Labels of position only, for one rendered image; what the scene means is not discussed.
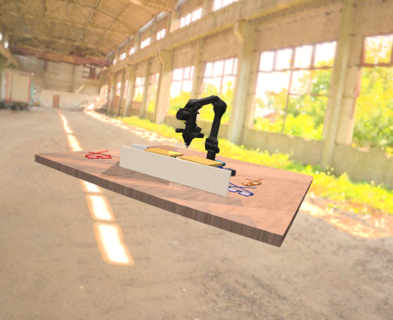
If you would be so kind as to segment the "white rectangular panel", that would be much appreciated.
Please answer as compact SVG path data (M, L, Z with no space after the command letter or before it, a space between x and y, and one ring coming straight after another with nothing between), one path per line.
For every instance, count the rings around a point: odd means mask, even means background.
M119 166L224 197L231 171L121 146Z

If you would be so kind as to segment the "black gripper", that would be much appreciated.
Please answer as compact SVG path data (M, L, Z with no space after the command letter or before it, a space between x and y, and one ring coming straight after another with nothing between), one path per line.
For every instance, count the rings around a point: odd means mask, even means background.
M190 145L194 138L204 138L203 133L195 131L195 126L197 125L195 121L186 121L184 124L185 129L176 128L175 133L182 133L181 136L183 137L184 143L186 143L187 146Z

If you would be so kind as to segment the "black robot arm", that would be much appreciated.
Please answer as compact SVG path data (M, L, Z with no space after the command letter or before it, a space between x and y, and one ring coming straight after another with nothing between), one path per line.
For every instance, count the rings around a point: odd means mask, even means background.
M220 152L218 147L218 131L222 116L226 113L227 105L217 95L211 95L202 99L189 99L184 108L179 108L179 111L175 114L178 120L184 121L195 121L197 114L200 114L200 110L203 106L212 104L214 106L214 120L212 123L212 129L210 136L206 138L205 150L208 151L206 159L216 161L216 154Z

